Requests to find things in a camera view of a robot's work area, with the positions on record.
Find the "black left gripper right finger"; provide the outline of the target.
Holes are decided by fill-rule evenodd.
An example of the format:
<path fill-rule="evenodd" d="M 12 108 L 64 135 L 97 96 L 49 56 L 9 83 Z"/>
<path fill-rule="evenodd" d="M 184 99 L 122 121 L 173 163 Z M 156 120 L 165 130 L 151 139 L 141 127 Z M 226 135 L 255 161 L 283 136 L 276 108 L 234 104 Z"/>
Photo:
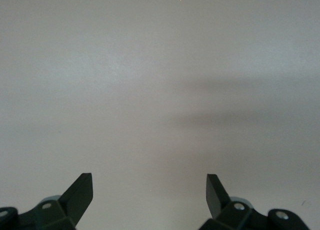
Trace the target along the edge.
<path fill-rule="evenodd" d="M 211 214 L 201 230 L 308 230 L 295 213 L 271 209 L 262 215 L 247 201 L 231 198 L 216 174 L 206 177 L 206 202 Z"/>

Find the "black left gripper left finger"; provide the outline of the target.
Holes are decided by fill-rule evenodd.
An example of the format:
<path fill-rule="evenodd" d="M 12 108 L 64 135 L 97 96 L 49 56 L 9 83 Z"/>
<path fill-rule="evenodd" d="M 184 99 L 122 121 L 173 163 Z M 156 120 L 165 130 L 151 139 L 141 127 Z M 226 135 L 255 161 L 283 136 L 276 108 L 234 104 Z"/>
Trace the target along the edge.
<path fill-rule="evenodd" d="M 75 230 L 93 200 L 93 177 L 82 173 L 61 195 L 19 214 L 15 207 L 0 209 L 2 230 Z"/>

